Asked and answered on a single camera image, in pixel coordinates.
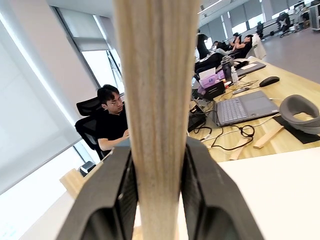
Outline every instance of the window blind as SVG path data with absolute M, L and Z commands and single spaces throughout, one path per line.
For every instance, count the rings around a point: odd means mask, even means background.
M 287 0 L 270 0 L 273 15 L 288 8 Z
M 0 35 L 1 194 L 81 138 L 1 22 Z
M 226 40 L 224 26 L 222 25 L 221 17 L 218 17 L 208 23 L 209 31 L 211 34 L 212 42 L 222 42 Z
M 93 15 L 64 8 L 59 11 L 81 52 L 109 49 Z
M 296 5 L 299 2 L 299 0 L 288 0 L 289 7 Z
M 247 20 L 262 14 L 261 3 L 259 0 L 249 0 L 243 4 Z
M 229 13 L 230 13 L 231 25 L 233 28 L 247 21 L 245 8 L 243 5 L 237 6 L 236 8 L 229 11 Z
M 199 29 L 200 29 L 200 33 L 206 35 L 208 38 L 211 38 L 208 24 L 201 26 Z

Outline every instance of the computer mouse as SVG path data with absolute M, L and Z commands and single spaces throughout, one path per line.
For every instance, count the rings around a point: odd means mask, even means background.
M 268 86 L 270 84 L 274 84 L 276 82 L 279 82 L 279 80 L 280 80 L 280 78 L 277 76 L 270 76 L 270 77 L 266 78 L 265 80 L 263 80 L 262 82 L 260 82 L 259 86 L 262 88 L 262 87 Z

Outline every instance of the gray neck pillow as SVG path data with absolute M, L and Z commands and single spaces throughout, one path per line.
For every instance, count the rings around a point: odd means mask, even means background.
M 280 114 L 293 128 L 308 134 L 320 134 L 319 109 L 311 101 L 300 95 L 288 96 L 280 105 Z M 313 119 L 302 121 L 295 118 L 296 114 L 306 113 Z

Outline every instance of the man's arm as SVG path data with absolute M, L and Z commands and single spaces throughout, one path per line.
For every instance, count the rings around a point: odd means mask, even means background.
M 242 44 L 236 43 L 236 44 L 234 45 L 234 47 L 235 47 L 236 49 L 243 49 L 245 46 L 246 46 L 246 45 L 245 45 L 244 43 L 242 43 Z
M 115 145 L 121 143 L 122 141 L 129 138 L 129 131 L 128 129 L 124 131 L 124 134 L 122 137 L 116 139 L 116 140 L 108 140 L 107 138 L 99 138 L 98 144 L 102 151 L 108 151 L 111 150 Z

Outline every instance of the gray laptop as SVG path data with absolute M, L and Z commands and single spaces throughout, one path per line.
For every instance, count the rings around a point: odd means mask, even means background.
M 214 103 L 211 118 L 218 126 L 232 125 L 279 113 L 279 108 L 262 91 Z
M 259 61 L 255 61 L 252 63 L 249 63 L 247 66 L 241 67 L 239 68 L 236 73 L 238 74 L 239 77 L 244 76 L 246 74 L 255 72 L 257 70 L 263 69 L 265 68 L 266 65 L 259 62 Z

